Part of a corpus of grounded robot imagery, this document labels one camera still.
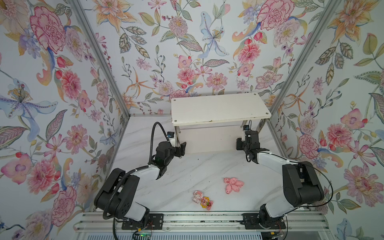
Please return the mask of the white pink doll toy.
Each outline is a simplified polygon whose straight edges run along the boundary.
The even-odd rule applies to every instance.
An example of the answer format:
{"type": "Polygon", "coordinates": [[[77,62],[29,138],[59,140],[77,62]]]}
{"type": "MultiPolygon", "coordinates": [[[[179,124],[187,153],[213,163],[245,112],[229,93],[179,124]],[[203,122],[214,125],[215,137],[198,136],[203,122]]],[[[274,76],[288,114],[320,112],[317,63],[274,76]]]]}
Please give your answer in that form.
{"type": "Polygon", "coordinates": [[[201,200],[203,199],[204,195],[201,191],[195,191],[193,193],[193,198],[192,200],[197,203],[197,204],[200,204],[201,203],[201,200]]]}

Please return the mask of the yellow red flower toy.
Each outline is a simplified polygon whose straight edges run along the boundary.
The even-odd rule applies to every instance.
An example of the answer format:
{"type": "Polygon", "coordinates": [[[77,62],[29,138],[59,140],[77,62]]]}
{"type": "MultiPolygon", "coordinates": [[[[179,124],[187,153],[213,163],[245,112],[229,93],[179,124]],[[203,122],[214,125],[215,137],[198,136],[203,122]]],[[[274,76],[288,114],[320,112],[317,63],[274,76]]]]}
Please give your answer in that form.
{"type": "Polygon", "coordinates": [[[213,204],[214,204],[214,201],[212,201],[209,197],[203,197],[201,199],[201,207],[203,209],[206,209],[207,211],[211,210],[213,204]]]}

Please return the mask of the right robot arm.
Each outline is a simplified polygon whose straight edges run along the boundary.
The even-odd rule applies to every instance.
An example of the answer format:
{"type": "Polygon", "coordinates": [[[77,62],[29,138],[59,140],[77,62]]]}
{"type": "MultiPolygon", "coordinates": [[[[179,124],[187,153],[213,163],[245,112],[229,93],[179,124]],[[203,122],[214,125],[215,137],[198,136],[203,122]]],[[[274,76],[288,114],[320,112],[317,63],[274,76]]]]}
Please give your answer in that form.
{"type": "Polygon", "coordinates": [[[310,162],[295,162],[261,148],[259,132],[251,130],[248,125],[243,127],[243,133],[244,136],[236,141],[236,150],[244,151],[248,162],[280,174],[283,181],[283,193],[260,207],[259,225],[270,228],[302,205],[324,199],[324,190],[310,162]]]}

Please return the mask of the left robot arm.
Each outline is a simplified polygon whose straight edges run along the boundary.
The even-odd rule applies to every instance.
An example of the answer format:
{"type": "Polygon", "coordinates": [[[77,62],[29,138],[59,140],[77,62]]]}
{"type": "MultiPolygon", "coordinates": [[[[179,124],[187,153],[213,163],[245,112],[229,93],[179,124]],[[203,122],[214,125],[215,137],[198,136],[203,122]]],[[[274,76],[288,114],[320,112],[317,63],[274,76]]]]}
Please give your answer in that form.
{"type": "Polygon", "coordinates": [[[120,168],[112,170],[94,200],[95,207],[103,211],[103,219],[133,221],[146,225],[150,210],[135,201],[139,185],[160,179],[173,158],[185,155],[186,146],[186,142],[178,147],[170,142],[161,142],[148,165],[128,172],[120,168]]]}

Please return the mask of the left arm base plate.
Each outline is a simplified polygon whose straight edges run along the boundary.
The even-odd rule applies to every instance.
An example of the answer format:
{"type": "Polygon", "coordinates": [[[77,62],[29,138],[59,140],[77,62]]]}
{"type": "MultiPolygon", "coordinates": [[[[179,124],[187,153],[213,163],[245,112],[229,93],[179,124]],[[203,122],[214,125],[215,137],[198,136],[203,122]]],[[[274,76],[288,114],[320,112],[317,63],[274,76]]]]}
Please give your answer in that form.
{"type": "Polygon", "coordinates": [[[164,214],[146,214],[142,220],[135,221],[132,219],[124,220],[122,230],[162,230],[164,223],[164,214]]]}

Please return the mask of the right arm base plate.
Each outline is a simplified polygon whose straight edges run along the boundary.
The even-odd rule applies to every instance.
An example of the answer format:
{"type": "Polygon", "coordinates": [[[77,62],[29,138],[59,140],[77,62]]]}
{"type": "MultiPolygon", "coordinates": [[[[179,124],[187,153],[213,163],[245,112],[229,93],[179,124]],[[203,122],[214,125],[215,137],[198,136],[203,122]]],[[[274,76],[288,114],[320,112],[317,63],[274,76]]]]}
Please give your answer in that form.
{"type": "Polygon", "coordinates": [[[286,224],[283,217],[271,218],[262,213],[244,213],[243,225],[246,230],[285,230],[286,224]]]}

